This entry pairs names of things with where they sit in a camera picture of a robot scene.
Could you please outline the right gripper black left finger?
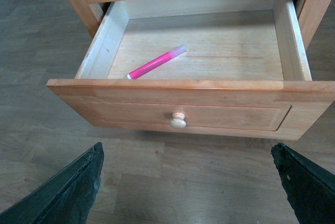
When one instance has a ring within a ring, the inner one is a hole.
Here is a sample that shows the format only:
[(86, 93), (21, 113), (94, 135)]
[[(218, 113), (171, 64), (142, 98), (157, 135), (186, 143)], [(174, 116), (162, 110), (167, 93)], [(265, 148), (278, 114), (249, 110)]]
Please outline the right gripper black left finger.
[(1, 223), (86, 223), (101, 185), (98, 142), (31, 194), (1, 213)]

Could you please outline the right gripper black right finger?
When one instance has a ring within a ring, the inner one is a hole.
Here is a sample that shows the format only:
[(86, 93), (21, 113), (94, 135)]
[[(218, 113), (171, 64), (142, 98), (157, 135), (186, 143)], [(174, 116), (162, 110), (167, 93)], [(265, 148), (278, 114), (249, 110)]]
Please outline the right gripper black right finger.
[(334, 223), (334, 174), (283, 143), (271, 155), (298, 222)]

